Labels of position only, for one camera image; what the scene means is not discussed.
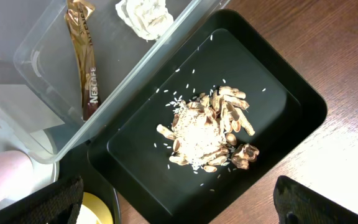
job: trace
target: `brown wooden surface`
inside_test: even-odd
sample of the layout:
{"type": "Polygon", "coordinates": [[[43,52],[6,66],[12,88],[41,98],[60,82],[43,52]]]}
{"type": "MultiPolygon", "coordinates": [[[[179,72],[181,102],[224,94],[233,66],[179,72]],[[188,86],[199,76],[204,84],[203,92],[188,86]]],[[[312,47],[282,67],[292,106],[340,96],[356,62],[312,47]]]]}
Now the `brown wooden surface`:
{"type": "MultiPolygon", "coordinates": [[[[358,213],[358,0],[232,0],[323,96],[324,124],[213,223],[278,223],[273,188],[287,175],[358,213]]],[[[120,197],[122,222],[146,221],[120,197]]]]}

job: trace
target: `white crumpled paper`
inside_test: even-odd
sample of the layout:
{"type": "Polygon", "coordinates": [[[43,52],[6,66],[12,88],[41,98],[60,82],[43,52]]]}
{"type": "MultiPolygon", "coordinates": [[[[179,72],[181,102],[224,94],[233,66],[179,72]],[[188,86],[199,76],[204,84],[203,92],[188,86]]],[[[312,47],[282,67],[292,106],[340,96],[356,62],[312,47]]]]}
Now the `white crumpled paper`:
{"type": "Polygon", "coordinates": [[[165,0],[122,0],[118,16],[145,40],[157,40],[173,24],[165,0]]]}

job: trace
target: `pink cup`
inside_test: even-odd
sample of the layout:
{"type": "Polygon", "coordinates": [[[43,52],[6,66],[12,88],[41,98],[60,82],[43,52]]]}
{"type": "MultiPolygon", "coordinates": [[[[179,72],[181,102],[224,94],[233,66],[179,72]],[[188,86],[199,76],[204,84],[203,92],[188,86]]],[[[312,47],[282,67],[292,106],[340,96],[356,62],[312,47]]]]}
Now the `pink cup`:
{"type": "Polygon", "coordinates": [[[32,184],[30,158],[20,151],[0,152],[0,201],[28,184],[32,184]]]}

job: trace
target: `yellow object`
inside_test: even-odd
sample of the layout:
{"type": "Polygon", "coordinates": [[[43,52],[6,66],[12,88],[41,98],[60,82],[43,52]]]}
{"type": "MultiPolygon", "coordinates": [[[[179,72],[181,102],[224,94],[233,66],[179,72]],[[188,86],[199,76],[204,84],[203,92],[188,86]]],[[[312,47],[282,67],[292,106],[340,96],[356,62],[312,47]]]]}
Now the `yellow object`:
{"type": "Polygon", "coordinates": [[[111,215],[109,208],[97,196],[84,192],[82,205],[84,205],[86,208],[91,210],[98,218],[98,220],[95,220],[95,222],[93,222],[93,223],[113,224],[112,215],[111,215]]]}

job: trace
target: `pile of shells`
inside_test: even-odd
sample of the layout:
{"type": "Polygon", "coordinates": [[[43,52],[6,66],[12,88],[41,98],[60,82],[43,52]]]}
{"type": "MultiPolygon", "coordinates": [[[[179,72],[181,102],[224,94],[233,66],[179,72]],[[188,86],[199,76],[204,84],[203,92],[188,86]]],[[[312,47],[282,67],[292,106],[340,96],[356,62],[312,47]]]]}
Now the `pile of shells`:
{"type": "Polygon", "coordinates": [[[243,127],[250,136],[255,134],[242,112],[249,107],[245,97],[236,88],[222,86],[211,97],[202,93],[194,102],[186,104],[182,100],[180,108],[175,110],[172,130],[161,124],[157,126],[160,134],[174,140],[174,154],[169,160],[181,166],[191,164],[194,170],[202,167],[206,172],[228,165],[227,160],[238,168],[248,169],[249,162],[256,161],[259,150],[249,144],[240,145],[229,158],[228,148],[237,145],[231,132],[238,133],[243,127]]]}

